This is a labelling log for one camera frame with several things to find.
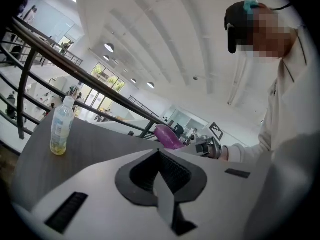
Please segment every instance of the metal railing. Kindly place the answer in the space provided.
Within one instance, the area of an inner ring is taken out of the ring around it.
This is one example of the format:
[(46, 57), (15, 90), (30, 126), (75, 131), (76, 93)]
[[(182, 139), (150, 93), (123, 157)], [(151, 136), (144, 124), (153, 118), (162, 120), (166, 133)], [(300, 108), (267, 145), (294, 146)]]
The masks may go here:
[(59, 89), (55, 88), (51, 84), (47, 83), (45, 80), (38, 77), (31, 71), (33, 64), (37, 63), (37, 58), (39, 55), (41, 58), (44, 58), (50, 61), (52, 64), (56, 65), (70, 76), (74, 77), (75, 79), (79, 80), (83, 84), (87, 85), (88, 87), (96, 90), (98, 93), (106, 96), (107, 98), (111, 99), (112, 101), (118, 103), (119, 105), (123, 106), (124, 108), (142, 116), (143, 118), (149, 120), (150, 122), (145, 128), (141, 128), (135, 126), (133, 124), (127, 123), (125, 121), (119, 120), (113, 116), (110, 116), (102, 111), (99, 111), (95, 108), (92, 108), (78, 100), (75, 101), (75, 105), (86, 109), (90, 112), (93, 112), (101, 117), (107, 118), (110, 121), (117, 122), (119, 124), (128, 126), (130, 128), (136, 129), (141, 131), (139, 138), (145, 138), (148, 134), (153, 135), (154, 133), (150, 131), (151, 127), (154, 124), (165, 124), (163, 121), (159, 120), (159, 118), (154, 117), (152, 114), (147, 112), (145, 109), (135, 105), (121, 94), (117, 93), (111, 88), (108, 88), (105, 84), (98, 81), (96, 78), (91, 76), (90, 74), (86, 73), (83, 69), (81, 69), (77, 63), (74, 61), (69, 60), (66, 56), (63, 56), (59, 52), (53, 49), (50, 45), (48, 45), (43, 40), (39, 39), (35, 36), (36, 33), (39, 36), (44, 36), (41, 32), (36, 30), (35, 28), (29, 26), (25, 22), (18, 20), (17, 18), (12, 19), (12, 23), (8, 26), (8, 32), (12, 33), (17, 36), (18, 39), (21, 40), (21, 46), (28, 47), (30, 51), (28, 53), (21, 52), (21, 55), (26, 56), (25, 61), (20, 61), (19, 58), (15, 57), (15, 54), (8, 51), (3, 44), (8, 44), (7, 41), (2, 41), (0, 44), (1, 53), (5, 55), (6, 61), (10, 62), (11, 65), (18, 67), (22, 70), (21, 78), (19, 81), (19, 86), (15, 86), (2, 72), (0, 72), (0, 78), (10, 86), (14, 91), (17, 92), (17, 106), (9, 102), (2, 94), (0, 94), (0, 99), (5, 102), (8, 106), (10, 106), (14, 111), (16, 111), (16, 121), (11, 119), (8, 115), (6, 115), (3, 111), (0, 112), (1, 116), (3, 116), (7, 121), (17, 127), (20, 139), (24, 139), (24, 133), (32, 135), (32, 131), (24, 127), (24, 120), (23, 118), (28, 119), (29, 121), (33, 122), (36, 125), (39, 125), (41, 122), (26, 112), (24, 112), (24, 99), (28, 100), (32, 104), (36, 105), (40, 109), (50, 112), (51, 109), (46, 105), (42, 104), (32, 96), (26, 93), (26, 84), (28, 81), (28, 77), (31, 77), (36, 82), (47, 88), (49, 91), (53, 92), (54, 94), (60, 96), (64, 99), (66, 94)]
[(131, 95), (129, 97), (129, 101), (131, 101), (133, 104), (136, 104), (138, 107), (142, 108), (144, 111), (147, 111), (152, 116), (156, 116), (157, 118), (160, 118), (160, 116), (158, 116), (156, 113), (152, 112), (149, 108), (147, 108), (145, 105), (143, 105), (140, 101), (138, 101), (137, 99), (135, 99)]

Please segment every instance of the window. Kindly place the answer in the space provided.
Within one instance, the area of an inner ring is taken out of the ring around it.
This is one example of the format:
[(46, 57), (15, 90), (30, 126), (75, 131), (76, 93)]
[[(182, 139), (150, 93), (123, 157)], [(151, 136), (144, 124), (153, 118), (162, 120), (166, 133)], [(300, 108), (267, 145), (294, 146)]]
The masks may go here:
[[(101, 63), (95, 65), (91, 72), (91, 75), (95, 79), (98, 79), (100, 82), (104, 83), (109, 88), (115, 90), (117, 93), (119, 93), (126, 84)], [(100, 109), (102, 111), (108, 110), (112, 103), (111, 99), (105, 97), (101, 93), (98, 93), (85, 84), (81, 89), (81, 93), (82, 98), (85, 100), (84, 103), (90, 107), (93, 107), (94, 109)]]

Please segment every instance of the handrail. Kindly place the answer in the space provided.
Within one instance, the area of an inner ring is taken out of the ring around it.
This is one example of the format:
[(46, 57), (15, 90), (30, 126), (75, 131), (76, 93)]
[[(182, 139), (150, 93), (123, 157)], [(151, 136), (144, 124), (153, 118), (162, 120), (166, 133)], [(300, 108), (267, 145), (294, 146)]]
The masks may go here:
[[(2, 47), (2, 45), (0, 45), (0, 50), (3, 52), (3, 54), (5, 54), (8, 58), (10, 58), (14, 64), (19, 68), (21, 69), (22, 71), (25, 69), (25, 66), (23, 66), (15, 57), (12, 56), (12, 54), (10, 54), (6, 49), (4, 49)], [(36, 82), (38, 82), (39, 84), (41, 84), (42, 86), (44, 86), (45, 88), (47, 88), (48, 90), (50, 90), (51, 92), (59, 95), (60, 97), (62, 98), (65, 98), (65, 96), (67, 96), (65, 93), (63, 93), (62, 91), (60, 91), (59, 89), (55, 88), (54, 86), (52, 86), (51, 84), (48, 84), (47, 82), (45, 82), (44, 80), (42, 80), (40, 77), (38, 77), (36, 74), (34, 74), (33, 72), (29, 71), (28, 74), (27, 74), (29, 77), (31, 77), (32, 79), (34, 79)], [(16, 87), (13, 83), (11, 83), (1, 72), (0, 72), (0, 78), (3, 79), (3, 81), (5, 81), (5, 83), (7, 85), (9, 85), (14, 91), (18, 92), (18, 87)], [(42, 103), (38, 102), (37, 100), (35, 100), (34, 98), (32, 98), (31, 96), (29, 96), (28, 94), (24, 93), (23, 94), (24, 98), (26, 98), (27, 100), (29, 100), (31, 103), (35, 104), (36, 106), (40, 107), (41, 109), (45, 110), (46, 112), (50, 112), (51, 109), (44, 106)], [(105, 117), (111, 121), (114, 121), (114, 122), (117, 122), (119, 124), (122, 124), (122, 125), (125, 125), (125, 126), (128, 126), (128, 127), (131, 127), (131, 128), (134, 128), (136, 130), (139, 130), (139, 131), (145, 131), (145, 129), (143, 128), (140, 128), (138, 126), (135, 126), (133, 124), (130, 124), (130, 123), (127, 123), (127, 122), (124, 122), (124, 121), (121, 121), (113, 116), (110, 116), (106, 113), (103, 113), (95, 108), (92, 108), (78, 100), (75, 100), (74, 102), (75, 105), (81, 107), (81, 108), (84, 108), (90, 112), (93, 112), (99, 116), (102, 116), (102, 117)]]
[(13, 17), (16, 21), (18, 21), (21, 25), (23, 25), (25, 28), (31, 30), (32, 32), (36, 33), (37, 35), (45, 38), (50, 45), (55, 45), (60, 47), (64, 52), (68, 52), (69, 54), (71, 54), (72, 56), (78, 58), (79, 60), (83, 61), (82, 59), (80, 59), (78, 56), (74, 55), (72, 52), (68, 51), (67, 49), (65, 49), (64, 47), (62, 47), (60, 44), (58, 44), (57, 42), (53, 41), (50, 37), (46, 36), (44, 33), (42, 33), (41, 31), (39, 31), (38, 29), (34, 28), (33, 26), (29, 25), (28, 23), (26, 23), (25, 21), (23, 21), (22, 19), (20, 19), (19, 17)]
[(144, 117), (145, 119), (149, 120), (150, 122), (146, 126), (146, 128), (140, 128), (138, 126), (135, 126), (133, 124), (127, 123), (125, 121), (119, 120), (113, 116), (110, 116), (102, 111), (99, 111), (95, 108), (92, 108), (82, 102), (79, 102), (78, 100), (75, 101), (75, 105), (82, 107), (90, 112), (93, 112), (99, 116), (102, 116), (104, 118), (109, 119), (110, 121), (117, 122), (119, 124), (128, 126), (133, 129), (137, 129), (141, 131), (140, 138), (145, 138), (147, 134), (153, 135), (154, 133), (150, 131), (151, 127), (153, 124), (165, 124), (163, 121), (159, 120), (158, 118), (152, 116), (152, 114), (149, 114), (147, 111), (145, 111), (143, 108), (140, 108), (139, 106), (133, 104), (131, 101), (128, 99), (124, 98), (121, 94), (117, 93), (111, 88), (108, 88), (105, 84), (102, 82), (98, 81), (96, 78), (94, 78), (92, 75), (88, 74), (85, 72), (83, 69), (81, 69), (77, 64), (72, 63), (69, 59), (67, 59), (65, 56), (61, 55), (59, 52), (54, 50), (48, 43), (42, 41), (41, 38), (37, 38), (32, 32), (37, 33), (39, 36), (44, 37), (45, 39), (48, 39), (47, 36), (45, 36), (43, 33), (39, 32), (37, 29), (31, 27), (24, 21), (13, 18), (12, 23), (10, 25), (10, 32), (13, 34), (17, 35), (23, 42), (24, 44), (22, 45), (23, 47), (26, 47), (28, 44), (28, 47), (30, 49), (30, 53), (28, 54), (26, 61), (24, 65), (16, 59), (13, 54), (9, 51), (7, 51), (2, 45), (0, 45), (0, 50), (2, 51), (1, 53), (4, 54), (8, 59), (10, 59), (10, 62), (18, 67), (19, 69), (22, 70), (22, 75), (20, 78), (20, 83), (19, 83), (19, 88), (15, 86), (13, 83), (11, 83), (1, 72), (0, 72), (0, 78), (4, 80), (6, 84), (8, 84), (13, 90), (18, 92), (18, 101), (17, 101), (17, 107), (15, 105), (12, 105), (8, 100), (6, 100), (2, 95), (0, 96), (1, 100), (5, 101), (5, 103), (17, 112), (17, 122), (13, 121), (10, 117), (5, 115), (3, 112), (1, 112), (1, 116), (5, 117), (6, 120), (10, 121), (11, 124), (15, 125), (18, 128), (19, 132), (19, 137), (21, 139), (24, 138), (24, 134), (32, 134), (32, 131), (24, 128), (23, 124), (23, 117), (27, 118), (31, 122), (35, 124), (39, 124), (40, 122), (33, 118), (32, 116), (28, 115), (23, 111), (23, 102), (24, 98), (30, 101), (31, 103), (35, 104), (37, 107), (45, 110), (46, 112), (50, 112), (51, 109), (44, 104), (40, 103), (36, 99), (34, 99), (32, 96), (28, 95), (25, 93), (25, 85), (27, 83), (28, 77), (33, 78), (36, 82), (47, 88), (48, 90), (52, 91), (53, 93), (61, 96), (64, 98), (66, 96), (65, 93), (62, 91), (58, 90), (54, 86), (50, 85), (49, 83), (45, 82), (41, 78), (39, 78), (37, 75), (35, 75), (33, 72), (30, 71), (31, 66), (33, 64), (34, 59), (37, 57), (37, 54), (40, 54), (41, 56), (44, 57), (45, 60), (50, 61), (57, 67), (61, 68), (63, 71), (68, 73), (70, 76), (74, 77), (75, 79), (79, 80), (80, 82), (84, 83), (88, 87), (96, 90), (97, 92), (101, 93), (105, 97), (113, 100), (114, 102), (118, 103), (119, 105), (123, 106), (126, 109), (129, 109), (136, 114)]
[(144, 117), (145, 119), (150, 120), (156, 124), (165, 124), (158, 118), (147, 113), (145, 110), (134, 105), (131, 101), (124, 98), (121, 94), (116, 91), (106, 87), (105, 84), (94, 78), (92, 75), (85, 72), (79, 66), (73, 64), (70, 60), (66, 59), (64, 56), (59, 54), (56, 50), (52, 49), (43, 41), (40, 41), (38, 38), (35, 38), (30, 32), (25, 31), (21, 24), (14, 18), (12, 21), (11, 29), (16, 33), (23, 41), (25, 41), (29, 46), (34, 47), (34, 49), (44, 56), (46, 59), (51, 61), (57, 67), (61, 68), (63, 71), (67, 72), (69, 75), (75, 79), (81, 81), (90, 88), (95, 89), (100, 94), (106, 96), (107, 98), (113, 100), (119, 105), (123, 106), (126, 109), (129, 109), (136, 114)]
[(160, 118), (160, 116), (158, 116), (156, 113), (154, 113), (151, 109), (149, 109), (148, 107), (146, 107), (145, 105), (143, 105), (139, 100), (137, 100), (135, 97), (133, 97), (132, 95), (130, 95), (130, 97), (129, 97), (129, 101), (131, 101), (130, 99), (134, 99), (134, 102), (133, 103), (135, 103), (135, 102), (139, 102), (142, 106), (141, 106), (141, 108), (142, 107), (145, 107), (147, 110), (149, 110), (150, 112), (151, 112), (151, 115), (156, 115), (158, 118)]

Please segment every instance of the bottle cap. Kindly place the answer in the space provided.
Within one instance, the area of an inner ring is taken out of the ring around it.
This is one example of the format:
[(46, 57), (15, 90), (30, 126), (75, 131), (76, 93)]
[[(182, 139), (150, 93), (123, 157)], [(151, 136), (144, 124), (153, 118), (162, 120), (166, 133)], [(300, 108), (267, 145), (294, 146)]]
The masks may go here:
[(67, 107), (72, 107), (75, 104), (75, 99), (70, 96), (65, 96), (63, 104)]

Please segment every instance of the white ceiling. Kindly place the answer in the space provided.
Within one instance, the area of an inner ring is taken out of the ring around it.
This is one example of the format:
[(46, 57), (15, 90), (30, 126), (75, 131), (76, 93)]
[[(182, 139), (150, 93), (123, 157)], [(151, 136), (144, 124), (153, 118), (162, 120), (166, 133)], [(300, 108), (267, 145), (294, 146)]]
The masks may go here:
[[(228, 52), (225, 12), (239, 1), (77, 0), (77, 8), (91, 50), (102, 59), (115, 58), (120, 65), (109, 65), (125, 78), (137, 79), (139, 88), (151, 91), (146, 83), (152, 81), (153, 92), (169, 100), (175, 92), (180, 94), (175, 102), (181, 103), (190, 93), (221, 106), (233, 100), (232, 109), (258, 125), (278, 62), (258, 64)], [(288, 2), (258, 1), (273, 8)], [(299, 24), (293, 9), (282, 14), (290, 26)], [(114, 44), (115, 52), (108, 52), (105, 43)]]

